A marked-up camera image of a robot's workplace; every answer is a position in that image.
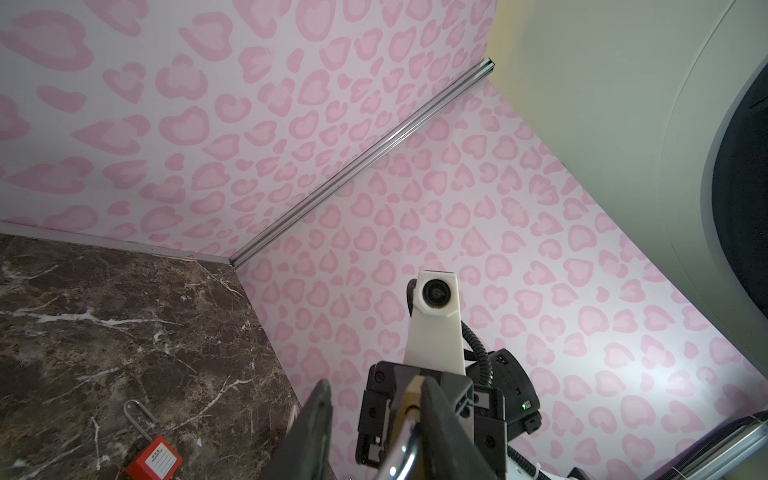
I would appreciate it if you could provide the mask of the brass padlock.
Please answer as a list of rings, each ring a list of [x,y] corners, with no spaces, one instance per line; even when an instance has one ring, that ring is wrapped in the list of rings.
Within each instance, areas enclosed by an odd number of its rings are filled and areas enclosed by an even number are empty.
[[[404,390],[376,479],[423,478],[421,388],[424,380],[423,376],[416,376]]]

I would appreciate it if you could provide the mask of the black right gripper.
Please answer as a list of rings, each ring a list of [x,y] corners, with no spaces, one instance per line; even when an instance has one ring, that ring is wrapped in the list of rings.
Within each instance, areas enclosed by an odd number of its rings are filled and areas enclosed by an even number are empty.
[[[363,394],[355,461],[378,471],[405,388],[416,376],[436,380],[466,434],[494,471],[507,473],[507,431],[501,391],[463,375],[381,361],[370,367]]]

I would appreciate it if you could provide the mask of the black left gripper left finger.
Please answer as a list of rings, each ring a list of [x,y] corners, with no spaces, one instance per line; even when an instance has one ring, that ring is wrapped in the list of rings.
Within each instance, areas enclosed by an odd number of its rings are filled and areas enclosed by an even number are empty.
[[[325,479],[331,447],[331,386],[320,380],[300,410],[260,479]]]

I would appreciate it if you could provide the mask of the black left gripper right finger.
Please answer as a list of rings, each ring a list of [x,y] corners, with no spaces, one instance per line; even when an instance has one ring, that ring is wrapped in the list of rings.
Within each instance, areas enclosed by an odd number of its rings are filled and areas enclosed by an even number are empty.
[[[420,402],[424,478],[495,479],[435,379],[424,380]]]

